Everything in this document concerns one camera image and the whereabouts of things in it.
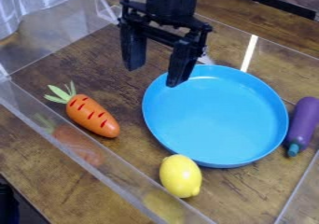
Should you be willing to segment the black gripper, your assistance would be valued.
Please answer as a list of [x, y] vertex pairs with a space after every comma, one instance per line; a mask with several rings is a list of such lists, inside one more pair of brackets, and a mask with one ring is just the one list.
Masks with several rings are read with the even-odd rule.
[[145, 63], [147, 39], [173, 48], [165, 85], [188, 80], [212, 26], [195, 18], [197, 0], [121, 0], [121, 59], [128, 71]]

